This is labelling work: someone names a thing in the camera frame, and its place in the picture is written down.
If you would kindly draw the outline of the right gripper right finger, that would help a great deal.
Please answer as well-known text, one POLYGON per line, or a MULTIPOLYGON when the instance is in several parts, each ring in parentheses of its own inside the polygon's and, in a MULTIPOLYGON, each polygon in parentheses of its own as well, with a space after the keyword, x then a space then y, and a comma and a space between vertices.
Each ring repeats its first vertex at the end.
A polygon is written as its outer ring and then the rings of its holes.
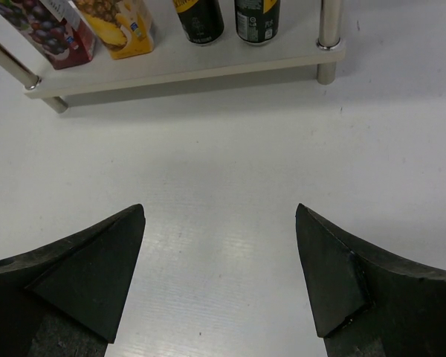
POLYGON ((446 270, 296 211, 300 262, 328 356, 446 356, 446 270))

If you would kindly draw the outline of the black Schweppes can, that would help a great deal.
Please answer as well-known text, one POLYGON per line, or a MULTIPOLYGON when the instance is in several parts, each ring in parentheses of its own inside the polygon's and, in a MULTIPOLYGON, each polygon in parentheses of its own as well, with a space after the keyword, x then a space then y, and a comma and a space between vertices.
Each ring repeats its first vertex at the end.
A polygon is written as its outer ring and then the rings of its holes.
POLYGON ((279 0, 235 0, 236 32, 251 45, 272 40, 279 30, 279 0))
POLYGON ((224 20, 217 0, 173 0, 187 39, 196 45, 209 45, 224 32, 224 20))

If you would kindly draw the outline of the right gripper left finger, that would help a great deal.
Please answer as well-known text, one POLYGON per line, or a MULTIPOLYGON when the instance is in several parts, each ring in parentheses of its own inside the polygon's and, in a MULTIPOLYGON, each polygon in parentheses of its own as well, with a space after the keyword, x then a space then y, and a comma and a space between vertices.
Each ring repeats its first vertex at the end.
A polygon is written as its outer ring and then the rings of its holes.
POLYGON ((116 339, 145 224, 136 204, 0 260, 0 356, 104 356, 116 339))

